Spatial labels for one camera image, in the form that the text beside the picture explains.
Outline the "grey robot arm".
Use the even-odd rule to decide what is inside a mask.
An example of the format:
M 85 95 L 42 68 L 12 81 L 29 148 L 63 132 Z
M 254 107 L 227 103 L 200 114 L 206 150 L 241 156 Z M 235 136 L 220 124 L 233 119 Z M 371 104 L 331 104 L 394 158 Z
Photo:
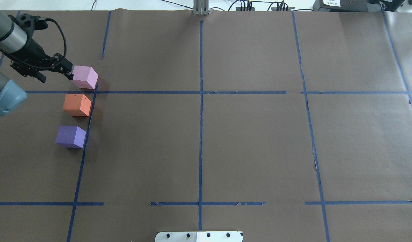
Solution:
M 34 32 L 54 23 L 59 30 L 64 52 L 48 55 L 34 38 Z M 73 64 L 67 60 L 67 40 L 59 23 L 53 18 L 38 15 L 6 15 L 0 9 L 0 66 L 3 58 L 10 60 L 10 67 L 23 77 L 35 78 L 45 83 L 43 71 L 60 73 L 73 80 Z M 0 71 L 0 117 L 17 109 L 27 99 L 27 93 L 11 78 Z

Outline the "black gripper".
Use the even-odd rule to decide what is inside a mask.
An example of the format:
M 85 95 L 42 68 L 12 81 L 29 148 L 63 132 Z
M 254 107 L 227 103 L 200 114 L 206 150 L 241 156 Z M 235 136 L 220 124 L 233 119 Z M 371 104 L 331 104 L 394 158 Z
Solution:
M 74 78 L 73 64 L 66 57 L 56 53 L 52 62 L 52 58 L 46 55 L 43 48 L 33 39 L 28 40 L 19 51 L 11 53 L 11 56 L 15 59 L 11 60 L 10 67 L 24 77 L 30 76 L 45 83 L 46 76 L 41 71 L 46 70 L 60 73 L 71 81 Z

